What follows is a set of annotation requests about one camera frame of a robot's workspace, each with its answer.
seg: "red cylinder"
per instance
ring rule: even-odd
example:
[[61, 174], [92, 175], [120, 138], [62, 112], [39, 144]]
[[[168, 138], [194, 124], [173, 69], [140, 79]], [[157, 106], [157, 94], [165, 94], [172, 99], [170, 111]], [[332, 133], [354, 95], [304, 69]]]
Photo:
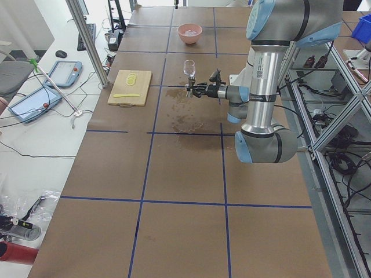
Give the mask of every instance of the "red cylinder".
[[0, 242], [0, 261], [32, 265], [39, 250], [11, 242]]

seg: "white desk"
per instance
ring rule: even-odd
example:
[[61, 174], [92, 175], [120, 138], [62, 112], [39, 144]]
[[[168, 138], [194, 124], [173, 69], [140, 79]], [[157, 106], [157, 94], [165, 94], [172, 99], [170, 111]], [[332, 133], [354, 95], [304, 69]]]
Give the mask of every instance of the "white desk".
[[[107, 42], [104, 38], [104, 33], [105, 31], [101, 29], [100, 23], [97, 23], [95, 45], [101, 61], [103, 61], [107, 55], [105, 50], [105, 48], [107, 48]], [[82, 62], [82, 73], [73, 87], [68, 90], [63, 90], [66, 94], [71, 93], [80, 86], [87, 80], [89, 74], [94, 71], [87, 51], [78, 52], [76, 50], [77, 38], [78, 31], [75, 23], [71, 20], [66, 24], [64, 29], [61, 30], [61, 36], [56, 38], [39, 62], [39, 65], [46, 72], [51, 69], [56, 60], [76, 60]], [[54, 55], [59, 49], [67, 52], [67, 58], [60, 59]], [[39, 76], [39, 78], [41, 81], [44, 80], [43, 76]], [[19, 93], [30, 94], [39, 87], [40, 83], [37, 79], [32, 78], [26, 81], [19, 90]], [[88, 95], [83, 101], [80, 109], [94, 110], [101, 91], [98, 77], [94, 74], [82, 88]], [[78, 89], [73, 94], [69, 95], [68, 99], [74, 105], [78, 105], [85, 96], [85, 93]], [[19, 99], [20, 97], [16, 96], [11, 103]], [[70, 115], [73, 112], [70, 106], [63, 100], [55, 107], [55, 110], [63, 115]], [[15, 118], [2, 119], [8, 116], [11, 116], [9, 111], [4, 111], [0, 116], [0, 127], [18, 123]], [[55, 111], [49, 111], [30, 124], [19, 124], [0, 128], [2, 132], [0, 141], [23, 154], [36, 156], [74, 156], [79, 149], [90, 117], [91, 114], [83, 114], [76, 118], [75, 129], [72, 129], [72, 116], [65, 118]], [[2, 196], [9, 191], [16, 196], [27, 195], [28, 203], [26, 207], [29, 208], [45, 190], [61, 192], [73, 162], [73, 158], [22, 157], [13, 150], [0, 145], [0, 173], [7, 174], [7, 179], [3, 185]], [[17, 240], [14, 242], [38, 248], [42, 243], [45, 232], [46, 230], [44, 229], [39, 239], [34, 242], [27, 242], [24, 240]], [[30, 269], [31, 266], [27, 265], [0, 262], [0, 273], [2, 277], [24, 278], [28, 276]]]

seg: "bottle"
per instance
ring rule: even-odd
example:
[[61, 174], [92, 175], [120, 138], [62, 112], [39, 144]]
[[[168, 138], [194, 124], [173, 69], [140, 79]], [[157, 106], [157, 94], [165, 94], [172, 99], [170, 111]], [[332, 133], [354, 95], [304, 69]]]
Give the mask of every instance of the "bottle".
[[314, 58], [314, 55], [313, 55], [313, 56], [309, 57], [307, 59], [307, 61], [305, 61], [305, 64], [303, 65], [303, 67], [304, 68], [311, 68], [311, 67], [313, 67], [314, 63], [315, 63], [315, 58]]
[[327, 56], [323, 55], [321, 58], [319, 58], [318, 62], [314, 66], [315, 68], [324, 68], [327, 63]]

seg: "blue box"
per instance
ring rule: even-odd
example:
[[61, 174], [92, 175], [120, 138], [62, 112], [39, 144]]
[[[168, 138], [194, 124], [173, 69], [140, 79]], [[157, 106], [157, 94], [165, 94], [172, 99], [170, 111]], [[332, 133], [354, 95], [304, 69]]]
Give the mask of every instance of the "blue box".
[[371, 14], [362, 16], [352, 33], [352, 37], [361, 42], [368, 43], [371, 39]]

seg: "computer mouse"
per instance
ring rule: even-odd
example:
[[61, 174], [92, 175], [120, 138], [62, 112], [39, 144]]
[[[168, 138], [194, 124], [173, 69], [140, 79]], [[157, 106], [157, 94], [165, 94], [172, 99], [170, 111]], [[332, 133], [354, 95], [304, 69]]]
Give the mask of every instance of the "computer mouse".
[[57, 52], [56, 52], [56, 56], [57, 56], [58, 58], [66, 58], [66, 57], [67, 57], [67, 53], [64, 52], [63, 50], [57, 50]]

